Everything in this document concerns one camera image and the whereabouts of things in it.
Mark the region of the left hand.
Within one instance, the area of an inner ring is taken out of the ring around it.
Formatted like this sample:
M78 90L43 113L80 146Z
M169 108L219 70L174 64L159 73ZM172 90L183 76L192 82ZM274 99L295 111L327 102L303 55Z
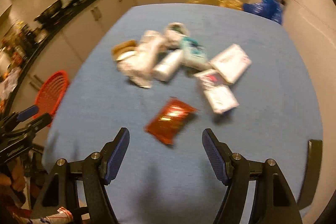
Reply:
M1 165L1 201L22 207L26 201L25 170L20 157Z

